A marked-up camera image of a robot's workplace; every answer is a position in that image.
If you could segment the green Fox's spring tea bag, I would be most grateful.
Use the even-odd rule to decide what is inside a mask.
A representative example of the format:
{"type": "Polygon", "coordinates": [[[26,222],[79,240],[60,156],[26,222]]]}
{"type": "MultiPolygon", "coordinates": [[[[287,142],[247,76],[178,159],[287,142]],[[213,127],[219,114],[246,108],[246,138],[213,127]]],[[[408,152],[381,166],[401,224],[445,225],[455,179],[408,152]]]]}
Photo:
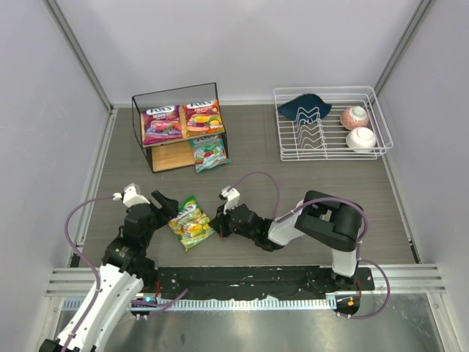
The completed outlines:
{"type": "Polygon", "coordinates": [[[200,207],[197,198],[190,196],[179,206],[178,214],[168,226],[186,252],[215,234],[210,218],[200,207]]]}

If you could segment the teal Fox's blossom candy bag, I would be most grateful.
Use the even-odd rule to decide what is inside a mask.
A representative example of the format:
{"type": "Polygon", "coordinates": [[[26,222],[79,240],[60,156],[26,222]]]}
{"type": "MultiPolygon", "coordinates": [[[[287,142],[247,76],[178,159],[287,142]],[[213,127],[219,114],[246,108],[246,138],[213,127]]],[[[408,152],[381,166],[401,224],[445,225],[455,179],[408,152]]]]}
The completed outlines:
{"type": "Polygon", "coordinates": [[[197,173],[230,162],[221,135],[192,139],[190,145],[197,173]]]}

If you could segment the purple Fox's berries candy bag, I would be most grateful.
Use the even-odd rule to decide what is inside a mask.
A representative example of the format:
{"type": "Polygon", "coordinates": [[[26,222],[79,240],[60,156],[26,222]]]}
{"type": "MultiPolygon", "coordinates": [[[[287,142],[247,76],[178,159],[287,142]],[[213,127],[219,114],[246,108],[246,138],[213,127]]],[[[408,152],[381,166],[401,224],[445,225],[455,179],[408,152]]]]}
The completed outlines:
{"type": "Polygon", "coordinates": [[[144,146],[182,138],[180,123],[180,106],[161,106],[144,110],[141,113],[143,122],[144,146]]]}

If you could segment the orange Fox's fruits candy bag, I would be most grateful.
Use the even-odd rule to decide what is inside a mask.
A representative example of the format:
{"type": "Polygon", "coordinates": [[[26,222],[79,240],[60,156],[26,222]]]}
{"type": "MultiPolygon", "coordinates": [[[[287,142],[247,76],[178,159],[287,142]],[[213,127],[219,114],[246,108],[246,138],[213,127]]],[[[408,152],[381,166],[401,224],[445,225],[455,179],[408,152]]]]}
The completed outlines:
{"type": "Polygon", "coordinates": [[[218,100],[188,103],[182,107],[185,113],[187,137],[224,132],[218,100]]]}

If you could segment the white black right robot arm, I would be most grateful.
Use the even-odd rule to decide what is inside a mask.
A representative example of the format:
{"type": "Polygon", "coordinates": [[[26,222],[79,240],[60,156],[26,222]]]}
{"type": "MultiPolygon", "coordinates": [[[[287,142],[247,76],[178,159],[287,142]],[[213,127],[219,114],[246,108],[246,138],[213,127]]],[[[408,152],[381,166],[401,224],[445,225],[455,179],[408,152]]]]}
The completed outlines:
{"type": "Polygon", "coordinates": [[[356,280],[362,237],[369,224],[363,208],[355,202],[308,191],[296,207],[275,219],[262,218],[240,204],[240,193],[225,188],[215,218],[209,222],[222,238],[232,234],[274,252],[304,236],[327,246],[332,253],[331,279],[351,284],[356,280]]]}

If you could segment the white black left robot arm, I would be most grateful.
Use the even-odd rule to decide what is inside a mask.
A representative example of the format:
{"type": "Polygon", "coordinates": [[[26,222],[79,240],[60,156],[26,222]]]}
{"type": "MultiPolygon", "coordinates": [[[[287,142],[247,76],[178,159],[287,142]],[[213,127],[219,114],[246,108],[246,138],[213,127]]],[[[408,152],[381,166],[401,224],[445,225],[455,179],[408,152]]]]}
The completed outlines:
{"type": "Polygon", "coordinates": [[[40,351],[102,351],[118,320],[137,293],[152,287],[158,271],[147,248],[154,233],[178,214],[179,202],[153,191],[147,199],[131,183],[109,198],[126,207],[118,234],[107,245],[101,264],[95,267],[74,244],[66,240],[82,262],[91,269],[95,281],[70,322],[54,340],[46,339],[40,351]]]}

